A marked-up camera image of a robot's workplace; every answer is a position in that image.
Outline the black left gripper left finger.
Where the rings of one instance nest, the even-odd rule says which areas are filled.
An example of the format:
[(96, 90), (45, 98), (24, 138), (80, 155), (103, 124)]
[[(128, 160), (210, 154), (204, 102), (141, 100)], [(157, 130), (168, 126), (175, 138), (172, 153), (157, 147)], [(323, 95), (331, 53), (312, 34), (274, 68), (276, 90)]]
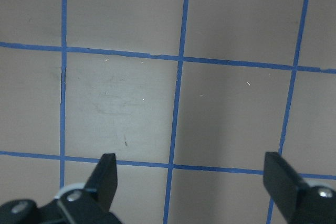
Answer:
[(118, 186), (115, 154), (103, 154), (81, 188), (70, 189), (57, 200), (65, 223), (117, 223), (110, 212)]

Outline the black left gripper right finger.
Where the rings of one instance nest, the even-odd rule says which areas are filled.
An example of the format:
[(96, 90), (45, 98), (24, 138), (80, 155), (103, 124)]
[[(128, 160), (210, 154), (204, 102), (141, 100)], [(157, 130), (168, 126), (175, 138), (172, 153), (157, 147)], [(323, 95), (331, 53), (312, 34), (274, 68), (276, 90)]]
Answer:
[(266, 152), (263, 184), (286, 223), (335, 223), (335, 190), (305, 180), (277, 152)]

